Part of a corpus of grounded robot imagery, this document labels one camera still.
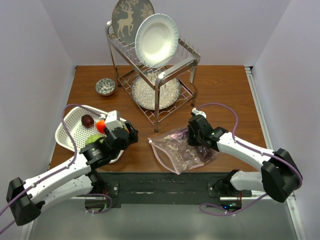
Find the purple fake eggplant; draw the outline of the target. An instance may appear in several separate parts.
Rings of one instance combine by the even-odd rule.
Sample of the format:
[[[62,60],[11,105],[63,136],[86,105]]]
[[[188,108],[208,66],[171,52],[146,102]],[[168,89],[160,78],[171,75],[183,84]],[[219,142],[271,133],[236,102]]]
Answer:
[[[180,140],[186,139],[187,137],[188,137],[188,133],[186,131],[185,132],[181,131],[181,132],[175,132],[175,133],[169,134],[165,136],[163,139],[166,141],[171,141],[171,140],[180,141]]]

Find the orange fake tomato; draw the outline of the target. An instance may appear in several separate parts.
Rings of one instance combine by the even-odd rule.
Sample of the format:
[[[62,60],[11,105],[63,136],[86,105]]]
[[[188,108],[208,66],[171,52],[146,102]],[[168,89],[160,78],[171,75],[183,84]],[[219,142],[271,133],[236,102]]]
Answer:
[[[95,124],[95,127],[96,127],[96,129],[98,130],[99,133],[105,134],[106,125],[105,125],[105,121],[104,121],[103,119],[100,120],[100,121],[98,121],[98,122]]]

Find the green fake cabbage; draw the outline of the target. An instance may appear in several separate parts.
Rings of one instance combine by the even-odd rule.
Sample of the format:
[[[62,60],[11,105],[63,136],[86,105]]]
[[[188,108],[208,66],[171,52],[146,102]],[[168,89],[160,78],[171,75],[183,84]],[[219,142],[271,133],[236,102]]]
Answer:
[[[104,139],[104,136],[101,135],[101,134],[93,134],[93,135],[90,135],[87,140],[85,141],[85,146],[89,145],[89,144],[92,144],[94,142],[96,142],[97,140],[99,140],[100,142],[102,142]]]

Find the clear zip top bag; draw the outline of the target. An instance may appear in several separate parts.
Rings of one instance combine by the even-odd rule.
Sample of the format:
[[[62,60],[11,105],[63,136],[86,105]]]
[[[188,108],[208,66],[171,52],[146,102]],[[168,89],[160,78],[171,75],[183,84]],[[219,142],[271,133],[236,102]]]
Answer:
[[[167,135],[177,132],[189,133],[187,127],[176,128],[148,139],[154,156],[158,162],[170,172],[179,175],[183,172],[203,167],[219,155],[219,152],[211,149],[213,153],[212,157],[203,159],[198,152],[198,146],[188,145],[188,136],[182,140],[164,140],[164,137]]]

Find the dark red fake fruit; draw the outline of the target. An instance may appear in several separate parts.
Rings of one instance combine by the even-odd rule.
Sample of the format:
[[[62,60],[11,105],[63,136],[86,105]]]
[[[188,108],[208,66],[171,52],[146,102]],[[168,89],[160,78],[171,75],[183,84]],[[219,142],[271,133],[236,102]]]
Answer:
[[[89,114],[85,114],[81,117],[81,123],[85,128],[91,128],[94,126],[95,121]]]

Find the red fake grape bunch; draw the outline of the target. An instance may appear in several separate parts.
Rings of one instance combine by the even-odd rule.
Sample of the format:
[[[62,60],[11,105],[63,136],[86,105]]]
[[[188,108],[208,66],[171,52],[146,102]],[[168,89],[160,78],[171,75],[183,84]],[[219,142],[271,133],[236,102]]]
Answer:
[[[204,146],[198,146],[197,150],[199,152],[199,155],[204,159],[207,160],[213,156],[213,152],[211,149],[207,149]]]

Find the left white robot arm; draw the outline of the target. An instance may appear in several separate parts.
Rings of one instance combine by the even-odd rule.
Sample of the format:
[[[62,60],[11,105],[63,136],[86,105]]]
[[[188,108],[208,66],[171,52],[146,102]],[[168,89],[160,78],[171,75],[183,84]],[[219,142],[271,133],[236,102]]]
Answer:
[[[86,145],[62,164],[38,176],[9,182],[6,209],[17,226],[35,220],[53,203],[79,195],[99,196],[104,190],[96,170],[115,160],[122,151],[138,142],[138,131],[129,121],[108,124],[106,136]]]

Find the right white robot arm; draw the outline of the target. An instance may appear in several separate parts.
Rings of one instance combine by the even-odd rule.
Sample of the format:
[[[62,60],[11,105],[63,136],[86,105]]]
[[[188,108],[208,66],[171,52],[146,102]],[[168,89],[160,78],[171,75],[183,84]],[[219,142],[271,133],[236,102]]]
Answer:
[[[231,155],[256,170],[232,170],[225,178],[213,184],[216,191],[224,192],[230,197],[239,191],[259,191],[283,203],[302,185],[303,177],[285,149],[266,149],[243,141],[222,127],[212,128],[201,114],[194,114],[188,120],[188,131],[187,142],[190,146],[206,147]]]

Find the white perforated plastic basket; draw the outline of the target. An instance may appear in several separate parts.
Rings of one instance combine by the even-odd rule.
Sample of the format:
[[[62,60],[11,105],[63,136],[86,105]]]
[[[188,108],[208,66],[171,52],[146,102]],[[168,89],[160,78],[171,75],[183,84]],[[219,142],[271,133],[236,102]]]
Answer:
[[[105,156],[99,140],[94,143],[85,145],[87,138],[91,135],[100,134],[106,137],[96,129],[96,123],[105,120],[108,112],[96,109],[87,105],[76,105],[62,120],[55,133],[56,142],[72,152],[74,157],[73,163],[78,158],[86,158],[87,165],[97,169],[119,159],[124,152],[123,150],[117,156]],[[94,120],[94,125],[86,128],[82,125],[81,118],[83,115],[90,115]]]

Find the speckled plate lower shelf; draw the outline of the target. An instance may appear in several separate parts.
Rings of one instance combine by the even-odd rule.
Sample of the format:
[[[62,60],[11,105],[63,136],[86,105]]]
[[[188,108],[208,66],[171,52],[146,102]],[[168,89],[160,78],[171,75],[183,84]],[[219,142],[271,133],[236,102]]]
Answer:
[[[132,83],[131,94],[135,102],[147,110],[155,110],[155,90],[140,76]],[[177,78],[160,87],[159,109],[173,105],[181,94],[181,84]]]

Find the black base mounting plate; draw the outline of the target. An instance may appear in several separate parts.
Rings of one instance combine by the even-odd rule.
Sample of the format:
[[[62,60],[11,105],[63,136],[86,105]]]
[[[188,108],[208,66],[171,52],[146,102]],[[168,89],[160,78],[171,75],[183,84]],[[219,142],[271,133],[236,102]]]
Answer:
[[[227,177],[226,172],[100,172],[93,173],[92,194],[106,194],[110,204],[199,205],[221,204],[223,197],[239,201],[251,197],[249,190],[221,190],[216,186]]]

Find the small patterned bowl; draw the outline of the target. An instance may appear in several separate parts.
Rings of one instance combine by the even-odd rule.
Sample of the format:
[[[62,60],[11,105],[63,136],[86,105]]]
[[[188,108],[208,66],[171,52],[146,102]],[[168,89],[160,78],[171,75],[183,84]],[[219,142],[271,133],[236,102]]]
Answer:
[[[116,83],[110,78],[102,78],[95,84],[95,91],[101,96],[110,96],[116,89]]]

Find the steel dish rack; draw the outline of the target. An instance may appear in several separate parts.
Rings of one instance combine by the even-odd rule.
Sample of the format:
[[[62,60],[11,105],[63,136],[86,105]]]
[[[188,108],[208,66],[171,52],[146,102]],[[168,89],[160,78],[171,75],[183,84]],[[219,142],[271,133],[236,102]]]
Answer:
[[[155,83],[148,83],[151,89],[154,90],[155,109],[148,110],[141,106],[139,109],[152,123],[153,129],[157,133],[160,122],[172,115],[184,104],[189,102],[192,107],[196,105],[198,89],[195,86],[195,76],[201,55],[193,45],[180,37],[178,39],[178,47],[170,61],[161,67],[151,68],[144,61],[138,59],[135,47],[132,44],[126,44],[121,37],[116,36],[112,27],[112,22],[108,21],[105,25],[105,35],[117,85],[123,87],[130,97],[133,97],[132,88],[137,77],[141,77],[144,81],[148,81],[148,77],[155,77]],[[115,53],[118,53],[129,64],[130,71],[123,75],[119,74]],[[161,87],[174,79],[177,79],[180,84],[178,99],[172,105],[160,109]]]

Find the white fluted plate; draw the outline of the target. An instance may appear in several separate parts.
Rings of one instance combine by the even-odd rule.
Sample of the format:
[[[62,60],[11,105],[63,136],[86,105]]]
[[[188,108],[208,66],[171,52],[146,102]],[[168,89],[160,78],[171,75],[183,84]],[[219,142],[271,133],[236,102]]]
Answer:
[[[178,27],[168,15],[155,13],[140,25],[135,36],[135,52],[139,61],[149,68],[166,65],[179,44]]]

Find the grey deer plate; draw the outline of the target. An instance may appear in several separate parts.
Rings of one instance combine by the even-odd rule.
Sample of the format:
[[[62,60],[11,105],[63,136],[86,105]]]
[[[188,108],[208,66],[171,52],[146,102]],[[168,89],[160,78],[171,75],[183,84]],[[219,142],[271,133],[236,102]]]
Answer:
[[[112,11],[114,34],[126,45],[134,46],[141,23],[154,13],[149,0],[119,0]]]

